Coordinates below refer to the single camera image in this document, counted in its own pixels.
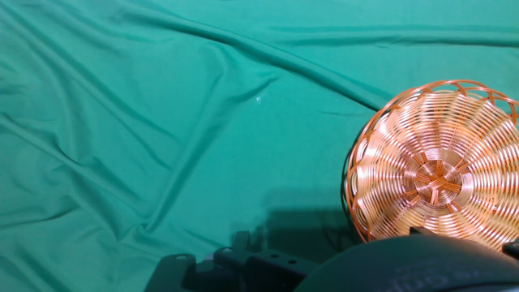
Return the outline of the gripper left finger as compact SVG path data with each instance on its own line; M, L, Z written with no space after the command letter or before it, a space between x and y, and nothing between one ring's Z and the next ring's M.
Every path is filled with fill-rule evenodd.
M156 266L145 292L189 292L184 286L195 272L195 257L189 254L168 255Z

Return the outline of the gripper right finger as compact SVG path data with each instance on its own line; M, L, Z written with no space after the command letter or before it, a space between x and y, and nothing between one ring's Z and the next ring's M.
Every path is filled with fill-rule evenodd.
M253 252L251 234L239 231L228 247L199 263L195 284L201 291L294 292L318 264L275 250Z

